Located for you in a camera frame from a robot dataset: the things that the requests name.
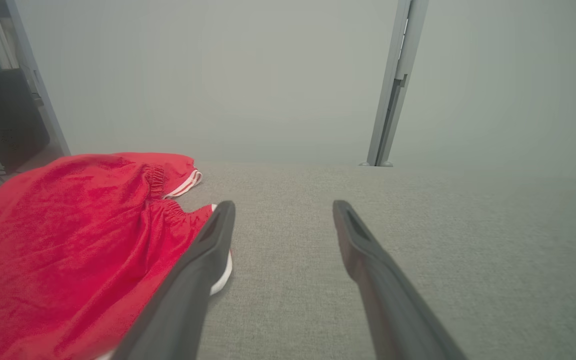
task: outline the white panel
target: white panel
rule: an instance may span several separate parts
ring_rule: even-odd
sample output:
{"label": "white panel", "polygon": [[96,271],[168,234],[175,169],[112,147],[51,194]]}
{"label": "white panel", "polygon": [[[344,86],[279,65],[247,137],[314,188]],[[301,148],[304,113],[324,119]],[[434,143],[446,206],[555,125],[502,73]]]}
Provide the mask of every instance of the white panel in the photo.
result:
{"label": "white panel", "polygon": [[358,164],[396,0],[16,0],[73,154]]}
{"label": "white panel", "polygon": [[431,0],[389,161],[576,178],[576,1]]}

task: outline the white wall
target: white wall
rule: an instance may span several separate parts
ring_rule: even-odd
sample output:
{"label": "white wall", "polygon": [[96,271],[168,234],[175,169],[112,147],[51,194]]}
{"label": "white wall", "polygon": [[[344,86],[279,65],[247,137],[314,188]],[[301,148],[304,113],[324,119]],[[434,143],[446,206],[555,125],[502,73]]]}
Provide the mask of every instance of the white wall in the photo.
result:
{"label": "white wall", "polygon": [[396,0],[16,0],[73,154],[366,161]]}
{"label": "white wall", "polygon": [[576,178],[576,1],[430,0],[389,161]]}

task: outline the textured gray surface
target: textured gray surface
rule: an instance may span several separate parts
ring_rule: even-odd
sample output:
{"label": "textured gray surface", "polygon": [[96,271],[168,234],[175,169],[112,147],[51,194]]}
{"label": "textured gray surface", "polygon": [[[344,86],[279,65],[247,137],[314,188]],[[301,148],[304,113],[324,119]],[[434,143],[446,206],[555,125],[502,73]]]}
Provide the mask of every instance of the textured gray surface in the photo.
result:
{"label": "textured gray surface", "polygon": [[332,201],[349,201],[471,359],[576,358],[576,180],[197,162],[233,200],[234,272],[199,358],[372,359]]}

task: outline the red fabric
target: red fabric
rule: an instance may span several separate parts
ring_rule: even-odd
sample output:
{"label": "red fabric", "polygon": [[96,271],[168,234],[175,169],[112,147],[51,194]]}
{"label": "red fabric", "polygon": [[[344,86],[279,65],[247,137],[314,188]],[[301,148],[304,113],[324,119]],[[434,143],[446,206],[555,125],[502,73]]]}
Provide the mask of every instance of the red fabric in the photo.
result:
{"label": "red fabric", "polygon": [[76,155],[0,187],[0,359],[116,347],[212,215],[162,199],[195,170],[183,155]]}

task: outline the gray fabric surface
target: gray fabric surface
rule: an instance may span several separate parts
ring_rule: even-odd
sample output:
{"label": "gray fabric surface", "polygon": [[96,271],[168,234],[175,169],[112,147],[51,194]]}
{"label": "gray fabric surface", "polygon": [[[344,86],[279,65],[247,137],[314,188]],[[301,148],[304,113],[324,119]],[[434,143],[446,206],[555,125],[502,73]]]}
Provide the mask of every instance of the gray fabric surface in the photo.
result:
{"label": "gray fabric surface", "polygon": [[197,162],[237,207],[199,359],[372,359],[332,201],[349,201],[471,359],[576,358],[576,180]]}

